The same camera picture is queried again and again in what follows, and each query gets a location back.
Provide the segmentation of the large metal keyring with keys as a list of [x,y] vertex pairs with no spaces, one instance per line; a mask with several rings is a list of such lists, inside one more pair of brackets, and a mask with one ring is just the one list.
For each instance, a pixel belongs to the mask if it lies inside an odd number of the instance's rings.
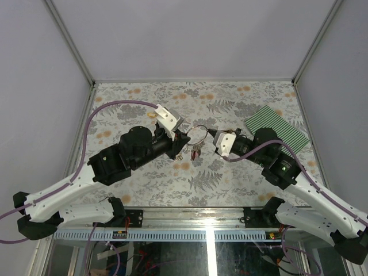
[[190,154],[190,160],[195,161],[201,156],[202,147],[209,134],[208,127],[203,124],[197,124],[191,127],[186,134],[191,136],[191,140],[183,147],[175,157],[175,161],[183,159],[184,154]]

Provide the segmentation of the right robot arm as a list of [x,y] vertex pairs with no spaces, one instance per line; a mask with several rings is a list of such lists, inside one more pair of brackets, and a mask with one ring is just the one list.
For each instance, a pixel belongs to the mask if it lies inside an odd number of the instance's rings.
[[299,211],[286,201],[274,198],[262,212],[263,222],[302,229],[333,246],[340,256],[361,265],[367,258],[367,213],[353,207],[308,173],[291,148],[271,128],[260,128],[253,139],[241,130],[209,129],[216,154],[234,163],[249,160],[263,168],[268,183],[294,194],[316,213]]

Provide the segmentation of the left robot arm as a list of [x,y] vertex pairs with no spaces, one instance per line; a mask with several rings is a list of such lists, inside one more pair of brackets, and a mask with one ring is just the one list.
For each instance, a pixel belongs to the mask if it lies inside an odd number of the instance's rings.
[[133,171],[162,155],[174,159],[189,141],[180,130],[170,137],[160,126],[153,132],[143,126],[131,128],[117,144],[92,156],[74,175],[37,193],[16,193],[13,203],[22,215],[17,221],[19,233],[39,240],[70,225],[124,226],[127,214],[117,197],[85,205],[74,205],[73,201],[131,177]]

